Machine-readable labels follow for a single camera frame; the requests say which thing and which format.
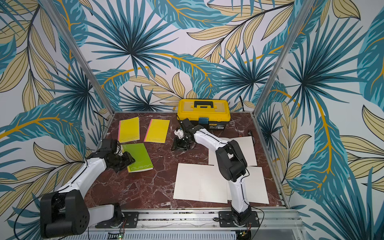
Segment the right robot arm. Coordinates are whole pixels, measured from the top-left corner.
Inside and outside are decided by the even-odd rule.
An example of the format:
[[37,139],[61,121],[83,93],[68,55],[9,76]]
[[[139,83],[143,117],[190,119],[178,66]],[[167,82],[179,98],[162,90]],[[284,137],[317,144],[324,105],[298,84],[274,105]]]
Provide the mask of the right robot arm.
[[234,224],[242,227],[251,217],[252,207],[247,199],[244,178],[250,175],[247,161],[235,140],[223,140],[201,125],[193,125],[189,119],[179,120],[172,150],[187,151],[191,145],[200,144],[215,152],[221,175],[229,182],[232,197],[231,211]]

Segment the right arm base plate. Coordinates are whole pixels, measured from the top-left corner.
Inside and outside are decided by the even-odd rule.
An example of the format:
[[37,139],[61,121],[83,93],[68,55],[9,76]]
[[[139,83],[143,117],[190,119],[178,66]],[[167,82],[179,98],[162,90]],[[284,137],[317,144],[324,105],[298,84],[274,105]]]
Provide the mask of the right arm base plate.
[[255,228],[260,226],[261,220],[255,211],[248,211],[242,214],[237,214],[233,211],[220,211],[218,218],[221,228]]

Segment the aluminium front rail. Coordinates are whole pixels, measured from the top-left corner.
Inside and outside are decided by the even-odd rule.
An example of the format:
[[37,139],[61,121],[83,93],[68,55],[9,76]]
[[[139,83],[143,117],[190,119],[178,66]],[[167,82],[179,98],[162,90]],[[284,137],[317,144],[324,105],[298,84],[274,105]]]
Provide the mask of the aluminium front rail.
[[259,208],[242,227],[230,223],[229,210],[126,210],[123,228],[89,227],[68,240],[308,240],[298,211]]

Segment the yellow cover notebook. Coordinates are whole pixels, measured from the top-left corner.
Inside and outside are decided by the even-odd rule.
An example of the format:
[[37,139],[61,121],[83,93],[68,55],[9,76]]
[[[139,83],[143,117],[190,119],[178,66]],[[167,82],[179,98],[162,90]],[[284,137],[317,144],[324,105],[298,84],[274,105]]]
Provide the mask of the yellow cover notebook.
[[152,119],[144,142],[164,144],[166,141],[170,120]]
[[139,117],[119,121],[118,141],[127,143],[140,139]]

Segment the yellow black toolbox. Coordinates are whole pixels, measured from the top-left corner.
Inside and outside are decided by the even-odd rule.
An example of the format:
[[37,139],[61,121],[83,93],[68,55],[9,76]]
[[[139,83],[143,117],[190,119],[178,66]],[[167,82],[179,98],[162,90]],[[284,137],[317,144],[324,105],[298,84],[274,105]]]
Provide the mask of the yellow black toolbox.
[[209,130],[224,130],[231,121],[229,104],[225,100],[182,99],[178,104],[178,117]]

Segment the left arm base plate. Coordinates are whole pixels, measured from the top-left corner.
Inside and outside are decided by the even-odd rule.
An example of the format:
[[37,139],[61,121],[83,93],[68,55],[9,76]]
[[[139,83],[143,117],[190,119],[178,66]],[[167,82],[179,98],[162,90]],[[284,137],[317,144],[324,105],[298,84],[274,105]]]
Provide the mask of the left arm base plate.
[[139,218],[138,212],[122,212],[110,220],[96,224],[96,229],[135,229]]

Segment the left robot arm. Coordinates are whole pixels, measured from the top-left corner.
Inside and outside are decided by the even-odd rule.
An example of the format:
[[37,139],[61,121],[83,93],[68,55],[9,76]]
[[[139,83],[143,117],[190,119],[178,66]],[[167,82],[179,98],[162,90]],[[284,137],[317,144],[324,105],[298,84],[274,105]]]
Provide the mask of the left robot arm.
[[115,139],[103,139],[101,147],[86,157],[83,166],[57,191],[41,198],[40,227],[44,239],[81,235],[89,227],[122,228],[127,218],[118,203],[88,208],[85,196],[107,169],[116,173],[135,163],[131,154],[121,152]]

